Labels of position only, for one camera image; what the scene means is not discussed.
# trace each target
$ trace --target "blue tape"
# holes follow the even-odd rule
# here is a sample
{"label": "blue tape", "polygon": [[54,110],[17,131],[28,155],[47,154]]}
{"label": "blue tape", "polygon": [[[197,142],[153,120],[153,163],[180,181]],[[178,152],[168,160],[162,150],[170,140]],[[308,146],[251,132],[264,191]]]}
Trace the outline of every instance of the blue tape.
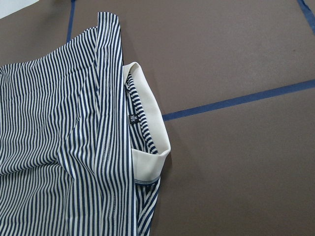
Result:
{"label": "blue tape", "polygon": [[236,97],[236,98],[232,98],[225,101],[215,102],[215,103],[203,105],[200,107],[194,107],[194,108],[190,108],[183,111],[168,113],[168,114],[163,115],[163,120],[167,121],[171,119],[192,116],[192,115],[196,115],[203,112],[209,112],[209,111],[213,111],[217,109],[239,105],[242,103],[253,102],[260,99],[275,97],[275,96],[283,95],[286,93],[297,92],[297,91],[311,89],[311,88],[315,88],[315,80],[309,80],[309,81],[305,81],[305,82],[301,82],[301,83],[297,83],[297,84],[293,84],[289,86],[274,88],[271,90],[266,90],[263,92],[257,92],[257,93],[253,93],[253,94],[249,94],[249,95],[245,95],[241,97]]}
{"label": "blue tape", "polygon": [[75,0],[71,0],[71,12],[70,12],[70,18],[69,18],[69,25],[68,25],[67,42],[69,42],[71,40],[74,8],[75,8]]}
{"label": "blue tape", "polygon": [[309,6],[303,1],[303,0],[297,0],[297,2],[300,5],[300,8],[302,9],[304,16],[306,20],[309,22],[310,27],[313,30],[313,33],[315,34],[315,16],[310,10]]}

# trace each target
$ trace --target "striped shirt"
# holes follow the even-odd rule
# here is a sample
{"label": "striped shirt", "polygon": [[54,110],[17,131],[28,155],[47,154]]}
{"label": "striped shirt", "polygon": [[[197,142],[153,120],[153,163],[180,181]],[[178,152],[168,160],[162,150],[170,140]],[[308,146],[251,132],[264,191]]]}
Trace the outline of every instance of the striped shirt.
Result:
{"label": "striped shirt", "polygon": [[170,144],[118,16],[0,67],[0,235],[146,236]]}

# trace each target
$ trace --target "garment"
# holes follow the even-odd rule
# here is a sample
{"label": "garment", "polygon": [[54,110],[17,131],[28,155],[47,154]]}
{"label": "garment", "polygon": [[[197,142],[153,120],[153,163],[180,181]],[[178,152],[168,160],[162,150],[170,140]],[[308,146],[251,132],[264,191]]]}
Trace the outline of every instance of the garment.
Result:
{"label": "garment", "polygon": [[148,235],[169,152],[117,15],[0,67],[0,235]]}

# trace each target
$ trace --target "brown surface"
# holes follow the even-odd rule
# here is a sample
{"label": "brown surface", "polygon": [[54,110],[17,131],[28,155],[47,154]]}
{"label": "brown surface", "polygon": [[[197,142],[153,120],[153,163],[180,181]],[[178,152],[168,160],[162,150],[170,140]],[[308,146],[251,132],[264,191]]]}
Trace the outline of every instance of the brown surface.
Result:
{"label": "brown surface", "polygon": [[[117,14],[163,114],[315,79],[296,1],[76,1],[72,37]],[[0,64],[63,45],[69,0],[0,19]],[[152,236],[313,236],[314,89],[167,121]]]}

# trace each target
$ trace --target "blue line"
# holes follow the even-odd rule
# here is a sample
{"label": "blue line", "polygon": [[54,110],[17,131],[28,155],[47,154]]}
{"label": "blue line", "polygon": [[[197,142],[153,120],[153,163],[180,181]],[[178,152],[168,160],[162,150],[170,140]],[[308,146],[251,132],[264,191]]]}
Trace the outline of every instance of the blue line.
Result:
{"label": "blue line", "polygon": [[289,86],[274,88],[274,89],[266,90],[263,92],[257,92],[257,93],[253,93],[253,94],[249,94],[249,95],[245,95],[241,97],[232,98],[225,101],[203,105],[200,107],[190,108],[183,111],[168,113],[168,114],[163,115],[163,120],[167,121],[171,119],[192,116],[192,115],[196,115],[203,112],[209,112],[209,111],[213,111],[217,109],[239,105],[242,103],[253,102],[260,99],[275,97],[275,96],[283,95],[286,93],[297,92],[297,91],[311,89],[311,88],[315,88],[315,80],[309,80],[309,81],[305,81],[305,82],[301,82],[301,83],[297,83],[297,84],[293,84]]}
{"label": "blue line", "polygon": [[310,10],[309,6],[303,1],[303,0],[297,0],[297,2],[300,5],[301,10],[304,13],[304,16],[306,20],[309,22],[310,27],[313,30],[313,33],[315,34],[315,16]]}
{"label": "blue line", "polygon": [[70,18],[69,18],[69,25],[68,25],[67,42],[69,42],[71,40],[74,8],[75,8],[75,0],[71,0],[71,12],[70,12]]}

